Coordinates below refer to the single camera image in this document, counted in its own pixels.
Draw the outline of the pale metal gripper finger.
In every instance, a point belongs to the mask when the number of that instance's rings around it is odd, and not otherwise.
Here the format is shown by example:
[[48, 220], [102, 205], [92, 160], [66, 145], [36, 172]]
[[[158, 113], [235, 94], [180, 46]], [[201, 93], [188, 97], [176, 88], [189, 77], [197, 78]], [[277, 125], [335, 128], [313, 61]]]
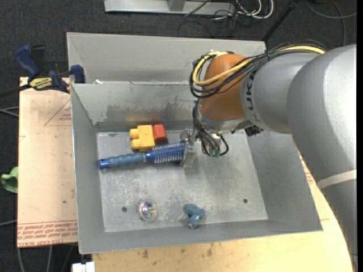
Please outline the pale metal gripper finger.
[[196, 150], [188, 147], [185, 153], [185, 167], [190, 168], [196, 158]]
[[183, 166], [184, 163], [185, 163], [185, 160], [186, 160], [186, 157], [187, 157], [187, 154], [188, 154], [188, 150], [189, 150], [189, 142], [188, 141], [185, 141], [183, 142], [184, 143], [184, 151], [183, 151], [183, 156], [182, 156], [182, 159], [180, 161], [180, 165]]

